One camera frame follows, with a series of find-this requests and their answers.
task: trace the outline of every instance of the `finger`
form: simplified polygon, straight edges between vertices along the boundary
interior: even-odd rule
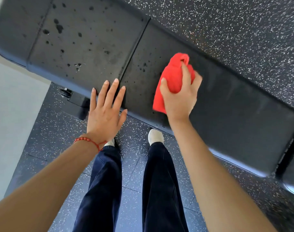
[[[126,92],[126,87],[122,86],[121,89],[119,90],[119,93],[114,101],[113,108],[117,109],[118,111],[120,110],[121,103],[124,97],[124,93]]]
[[[111,107],[111,105],[113,104],[114,96],[117,91],[118,85],[119,85],[119,80],[116,78],[113,84],[111,85],[109,91],[107,92],[104,106]]]
[[[197,92],[199,90],[199,87],[202,83],[203,78],[200,74],[197,73],[197,71],[194,71],[194,74],[195,74],[195,78],[191,86],[193,87],[194,91]]]
[[[97,91],[95,88],[92,88],[91,97],[90,97],[90,111],[93,111],[97,107]]]
[[[162,97],[166,97],[170,93],[170,89],[167,86],[167,80],[164,77],[161,79],[160,92]]]
[[[98,96],[98,106],[100,106],[100,107],[102,107],[104,105],[108,86],[109,86],[109,81],[106,80],[104,82],[102,89],[101,89],[99,96]]]
[[[181,89],[188,89],[191,85],[191,74],[183,62],[181,62],[181,70],[183,72],[183,85]]]
[[[119,117],[119,121],[118,121],[118,124],[117,124],[118,129],[121,129],[121,126],[126,121],[126,118],[127,118],[127,109],[124,109],[122,111],[122,113],[120,114],[120,117]]]

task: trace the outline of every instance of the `forearm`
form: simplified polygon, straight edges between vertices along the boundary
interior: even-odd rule
[[[0,202],[0,231],[47,231],[70,190],[98,152],[79,141]]]
[[[172,122],[171,127],[210,232],[276,231],[250,196],[211,154],[190,121]]]

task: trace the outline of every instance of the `navy pants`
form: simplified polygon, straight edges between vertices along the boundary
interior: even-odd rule
[[[121,201],[121,164],[120,152],[113,146],[105,146],[96,156],[89,190],[80,204],[73,231],[115,231]],[[161,142],[149,149],[142,195],[142,231],[188,231],[174,164]]]

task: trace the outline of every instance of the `white wall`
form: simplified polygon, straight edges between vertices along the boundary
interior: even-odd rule
[[[50,81],[0,56],[0,200],[13,176],[49,85]]]

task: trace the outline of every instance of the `hand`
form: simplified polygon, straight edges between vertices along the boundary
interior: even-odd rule
[[[107,92],[109,81],[105,81],[96,101],[96,90],[92,89],[90,98],[90,111],[87,124],[87,136],[97,144],[108,142],[116,136],[127,118],[127,109],[119,115],[121,103],[126,91],[122,86],[112,106],[119,80],[115,79]]]
[[[165,110],[170,125],[177,121],[188,121],[189,115],[196,103],[197,91],[202,82],[202,77],[195,71],[195,79],[191,84],[191,74],[187,66],[182,63],[183,85],[179,93],[171,93],[165,78],[162,78],[160,91],[164,100]]]

